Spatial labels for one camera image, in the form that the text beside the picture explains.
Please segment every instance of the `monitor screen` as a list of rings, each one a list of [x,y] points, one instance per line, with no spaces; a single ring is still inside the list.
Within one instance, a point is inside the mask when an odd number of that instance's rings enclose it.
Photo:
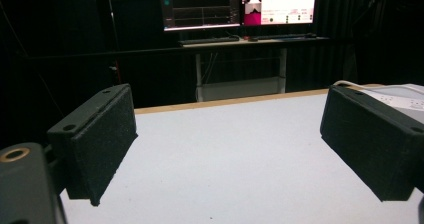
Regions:
[[[315,0],[241,0],[242,25],[312,23]]]
[[[240,26],[240,0],[161,0],[165,31]]]

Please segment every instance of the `computer monitor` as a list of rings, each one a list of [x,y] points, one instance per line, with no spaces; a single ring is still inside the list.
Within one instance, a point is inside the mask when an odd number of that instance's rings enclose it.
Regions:
[[[161,0],[164,31],[240,26],[240,0]]]
[[[311,24],[315,0],[241,0],[241,24]]]

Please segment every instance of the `white table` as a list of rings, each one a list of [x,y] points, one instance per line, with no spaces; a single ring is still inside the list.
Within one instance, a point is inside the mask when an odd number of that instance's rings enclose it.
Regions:
[[[302,95],[138,110],[100,206],[61,194],[69,223],[418,223],[422,193],[380,202],[321,139],[326,95]]]

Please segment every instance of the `keyboard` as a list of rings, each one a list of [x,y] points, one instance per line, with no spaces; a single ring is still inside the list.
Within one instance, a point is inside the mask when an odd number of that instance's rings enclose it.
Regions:
[[[272,39],[290,39],[290,38],[313,38],[316,37],[313,34],[280,34],[280,35],[266,35],[266,36],[252,36],[251,38],[255,38],[257,40],[272,40]]]
[[[194,45],[194,44],[238,42],[238,41],[240,41],[240,38],[238,38],[238,37],[220,37],[220,38],[185,40],[185,41],[179,41],[179,43],[180,43],[181,46],[184,46],[184,45]]]

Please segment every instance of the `black foam block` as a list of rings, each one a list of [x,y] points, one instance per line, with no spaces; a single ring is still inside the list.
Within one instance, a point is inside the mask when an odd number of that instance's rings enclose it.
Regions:
[[[332,86],[323,140],[382,201],[407,200],[424,150],[424,125],[380,101]]]
[[[53,126],[48,138],[58,159],[66,162],[71,199],[100,198],[137,137],[128,84],[105,89]]]

